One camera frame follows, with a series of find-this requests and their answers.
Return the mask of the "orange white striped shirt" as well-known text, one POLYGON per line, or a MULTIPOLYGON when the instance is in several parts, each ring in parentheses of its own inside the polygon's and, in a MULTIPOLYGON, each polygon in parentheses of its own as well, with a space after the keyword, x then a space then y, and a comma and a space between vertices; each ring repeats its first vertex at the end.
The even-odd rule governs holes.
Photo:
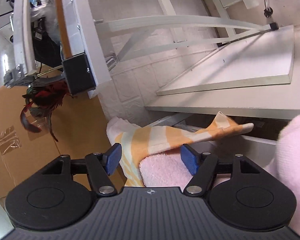
POLYGON ((180 157, 183 144, 206 142, 249 133, 254 125, 237 124, 218 112, 207 128, 189 132, 171 126, 145 126, 112 118, 107 124, 111 144, 122 146, 120 165, 130 187, 179 187, 192 178, 180 157))

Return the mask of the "right cardboard box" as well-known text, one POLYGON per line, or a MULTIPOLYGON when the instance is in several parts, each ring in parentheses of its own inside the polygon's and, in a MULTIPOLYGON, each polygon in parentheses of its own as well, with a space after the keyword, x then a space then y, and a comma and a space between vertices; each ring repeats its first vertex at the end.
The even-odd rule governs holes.
POLYGON ((52 114, 55 136, 51 137, 44 119, 29 118, 41 125, 40 133, 28 132, 21 125, 25 92, 26 87, 0 87, 0 198, 60 155, 81 159, 110 148, 98 97, 66 96, 52 114))

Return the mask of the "red black feather decoration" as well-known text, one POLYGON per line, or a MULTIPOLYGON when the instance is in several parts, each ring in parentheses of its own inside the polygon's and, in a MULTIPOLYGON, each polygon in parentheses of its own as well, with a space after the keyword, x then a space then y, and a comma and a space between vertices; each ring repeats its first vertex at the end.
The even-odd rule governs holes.
POLYGON ((70 96, 66 81, 61 80, 43 87, 30 87, 26 94, 25 106, 20 113, 20 122, 27 131, 32 133, 40 133, 42 129, 29 122, 26 113, 29 111, 34 118, 45 118, 49 133, 53 139, 58 142, 58 139, 52 129, 52 114, 53 111, 62 105, 66 95, 70 96))

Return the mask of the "pink fleece towel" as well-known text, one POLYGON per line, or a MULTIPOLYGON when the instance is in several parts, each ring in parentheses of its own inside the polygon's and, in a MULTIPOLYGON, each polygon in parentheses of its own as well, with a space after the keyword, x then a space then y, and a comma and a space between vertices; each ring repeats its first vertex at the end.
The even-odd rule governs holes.
POLYGON ((270 163, 261 168, 242 155, 218 157, 215 179, 204 198, 222 221, 248 231, 271 231, 288 224, 300 236, 300 115, 280 133, 270 163))

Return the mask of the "small black box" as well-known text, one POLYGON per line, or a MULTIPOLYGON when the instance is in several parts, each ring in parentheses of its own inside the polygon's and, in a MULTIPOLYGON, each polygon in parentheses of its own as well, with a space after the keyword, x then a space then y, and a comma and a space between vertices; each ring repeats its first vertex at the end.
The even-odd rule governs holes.
POLYGON ((71 95, 88 92, 96 88, 96 83, 85 53, 65 59, 62 64, 65 80, 71 95))

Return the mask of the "white side table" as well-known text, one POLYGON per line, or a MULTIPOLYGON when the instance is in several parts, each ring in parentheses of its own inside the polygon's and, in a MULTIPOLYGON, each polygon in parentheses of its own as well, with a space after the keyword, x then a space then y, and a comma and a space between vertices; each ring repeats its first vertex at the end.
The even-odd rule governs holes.
POLYGON ((99 0, 15 0, 15 86, 38 74, 31 25, 41 17, 63 61, 87 55, 106 116, 147 121, 150 111, 292 119, 300 115, 300 25, 177 15, 103 19, 99 0))

